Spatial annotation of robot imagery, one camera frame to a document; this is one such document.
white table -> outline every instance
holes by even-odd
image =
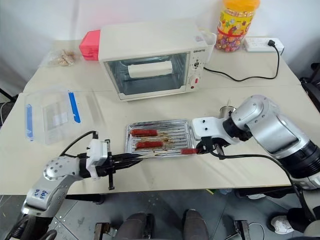
[[[225,71],[237,78],[272,76],[277,57],[274,53],[214,53],[211,69]],[[28,142],[25,138],[24,100],[28,92],[50,85],[62,85],[75,91],[81,106],[82,134],[97,130],[101,139],[111,139],[114,154],[124,152],[126,126],[134,122],[193,119],[218,116],[228,101],[235,107],[254,94],[265,95],[278,103],[282,111],[320,145],[320,115],[300,86],[298,79],[281,60],[279,75],[273,80],[250,79],[233,82],[205,72],[201,89],[192,93],[121,102],[114,87],[97,62],[80,60],[70,67],[40,68],[28,82],[25,92],[8,116],[0,132],[0,194],[26,194],[43,172],[47,161],[56,157],[71,141],[52,145]],[[70,153],[85,151],[89,138],[75,145]],[[266,154],[250,139],[225,149],[226,154]],[[285,186],[289,180],[273,162],[264,158],[218,160],[209,154],[145,160],[114,175],[113,192],[218,189]],[[74,183],[69,194],[108,192],[108,178],[85,179]]]

red sausage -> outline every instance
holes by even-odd
[[[155,137],[158,135],[156,129],[132,129],[130,134],[133,137],[141,136],[141,137]]]
[[[180,150],[181,154],[187,155],[187,154],[197,154],[198,149],[196,148],[183,148]]]
[[[139,141],[135,144],[137,149],[158,148],[162,147],[164,143],[162,141]]]

candy jar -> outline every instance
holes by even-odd
[[[260,0],[223,0],[215,48],[234,52],[241,46]]]

white toaster oven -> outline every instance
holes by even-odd
[[[192,19],[107,25],[99,61],[120,100],[195,91],[209,55]]]

clear plastic container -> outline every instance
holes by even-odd
[[[241,46],[260,0],[223,0],[215,48],[234,52]]]
[[[56,143],[77,133],[81,119],[73,92],[49,88],[25,98],[25,134],[30,141]]]

